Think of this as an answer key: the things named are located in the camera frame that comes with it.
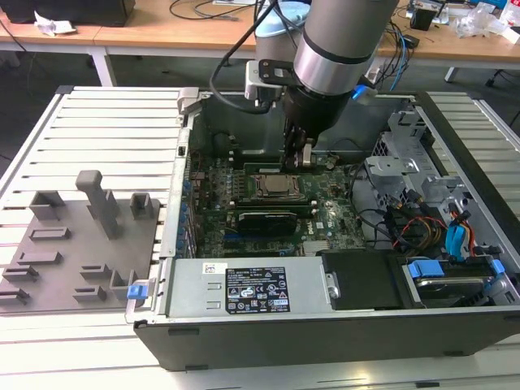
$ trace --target wooden desk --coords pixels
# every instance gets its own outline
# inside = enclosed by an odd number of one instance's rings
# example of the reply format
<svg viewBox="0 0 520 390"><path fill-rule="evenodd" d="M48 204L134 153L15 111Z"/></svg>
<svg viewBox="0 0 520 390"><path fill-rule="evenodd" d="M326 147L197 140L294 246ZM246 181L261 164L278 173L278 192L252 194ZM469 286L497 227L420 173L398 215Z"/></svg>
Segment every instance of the wooden desk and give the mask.
<svg viewBox="0 0 520 390"><path fill-rule="evenodd" d="M7 29L23 45L24 43L45 45L93 45L94 37L101 30L100 26L75 26L77 33L49 37L42 34L34 24L14 24L7 15L0 12L0 20ZM13 42L9 34L0 26L0 42Z"/></svg>
<svg viewBox="0 0 520 390"><path fill-rule="evenodd" d="M194 16L192 6L196 1L183 3L175 8L181 15ZM47 37L31 24L11 24L4 14L0 18L29 51L59 53L83 53L93 56L97 73L103 86L116 85L111 68L110 54L158 55L171 57L221 58L237 42L253 23L252 8L237 14L240 21L184 20L170 14L171 0L136 0L130 19L124 28L78 26L77 34ZM401 0L400 6L406 4ZM207 5L208 13L227 11L227 6ZM426 66L481 67L520 69L520 45L512 45L496 35L457 38L449 26L432 25L427 32L410 29L410 21L398 15L393 17L403 33L419 38L412 63ZM20 50L5 31L0 28L0 50ZM234 58L254 58L255 42L250 37L234 54ZM393 40L385 37L378 51L378 60L391 57ZM446 80L451 80L454 72Z"/></svg>
<svg viewBox="0 0 520 390"><path fill-rule="evenodd" d="M196 16L192 7L197 2L184 2L174 8L178 15ZM171 0L137 0L136 7L124 28L103 27L94 38L100 46L145 46L189 48L199 50L229 50L253 23L253 8L238 11L240 20L185 20L170 14ZM201 8L209 14L231 10L229 6L207 5ZM253 52L254 37L240 50Z"/></svg>
<svg viewBox="0 0 520 390"><path fill-rule="evenodd" d="M409 19L395 15L392 20L403 34L421 40L414 52L414 59L520 63L520 45L513 45L502 36L491 34L489 38L458 38L448 25L432 24L428 31L421 31L410 29ZM378 54L392 56L394 48L393 40L386 37L381 42Z"/></svg>

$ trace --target white paper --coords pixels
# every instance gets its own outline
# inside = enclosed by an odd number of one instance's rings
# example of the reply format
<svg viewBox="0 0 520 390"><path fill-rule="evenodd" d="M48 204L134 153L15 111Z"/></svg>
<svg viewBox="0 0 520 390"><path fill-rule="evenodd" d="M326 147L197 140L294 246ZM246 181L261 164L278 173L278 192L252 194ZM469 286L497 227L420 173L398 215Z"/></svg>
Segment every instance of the white paper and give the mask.
<svg viewBox="0 0 520 390"><path fill-rule="evenodd" d="M205 262L202 264L203 274L225 274L228 264L226 262Z"/></svg>
<svg viewBox="0 0 520 390"><path fill-rule="evenodd" d="M36 17L36 22L34 22L34 25L38 27L42 33L50 37L55 37L56 34L68 34L76 32L76 29L72 27L71 22L68 20L49 20L43 16L38 15L36 11L34 11L34 16Z"/></svg>

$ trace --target blue latch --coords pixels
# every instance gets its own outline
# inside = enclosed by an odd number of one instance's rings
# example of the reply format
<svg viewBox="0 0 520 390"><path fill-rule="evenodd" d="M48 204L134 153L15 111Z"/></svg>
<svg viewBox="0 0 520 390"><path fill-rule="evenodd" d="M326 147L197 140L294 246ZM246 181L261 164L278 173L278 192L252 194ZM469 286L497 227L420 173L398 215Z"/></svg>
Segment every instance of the blue latch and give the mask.
<svg viewBox="0 0 520 390"><path fill-rule="evenodd" d="M128 299L146 299L148 297L148 286L133 284L128 287Z"/></svg>
<svg viewBox="0 0 520 390"><path fill-rule="evenodd" d="M491 267L497 275L503 274L505 272L505 268L500 260L491 260Z"/></svg>
<svg viewBox="0 0 520 390"><path fill-rule="evenodd" d="M408 271L412 279L444 276L439 260L415 260L408 265Z"/></svg>

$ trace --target blue connector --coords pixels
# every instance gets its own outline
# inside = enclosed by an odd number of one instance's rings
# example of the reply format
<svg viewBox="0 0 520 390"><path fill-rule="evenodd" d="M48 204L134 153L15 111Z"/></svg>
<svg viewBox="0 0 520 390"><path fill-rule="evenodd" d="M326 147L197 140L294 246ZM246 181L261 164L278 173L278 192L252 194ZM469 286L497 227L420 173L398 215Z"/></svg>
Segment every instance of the blue connector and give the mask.
<svg viewBox="0 0 520 390"><path fill-rule="evenodd" d="M133 284L128 287L128 299L146 299L148 297L148 286Z"/></svg>
<svg viewBox="0 0 520 390"><path fill-rule="evenodd" d="M461 249L465 234L466 230L461 225L450 226L446 232L444 246L446 247L446 251L454 256L458 262L464 262Z"/></svg>
<svg viewBox="0 0 520 390"><path fill-rule="evenodd" d="M502 265L502 262L500 260L497 260L497 259L491 260L491 267L495 271L496 275L500 275L505 272L505 268Z"/></svg>
<svg viewBox="0 0 520 390"><path fill-rule="evenodd" d="M408 271L412 279L444 276L439 260L415 260L408 265Z"/></svg>

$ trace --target black bracket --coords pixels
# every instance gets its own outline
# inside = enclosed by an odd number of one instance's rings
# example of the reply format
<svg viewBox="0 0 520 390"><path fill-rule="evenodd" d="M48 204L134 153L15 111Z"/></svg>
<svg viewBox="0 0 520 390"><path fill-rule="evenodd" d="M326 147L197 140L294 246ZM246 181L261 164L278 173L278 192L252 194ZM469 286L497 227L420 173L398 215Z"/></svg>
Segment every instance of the black bracket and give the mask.
<svg viewBox="0 0 520 390"><path fill-rule="evenodd" d="M261 59L258 64L260 79L266 84L301 87L302 84L294 73L293 63Z"/></svg>

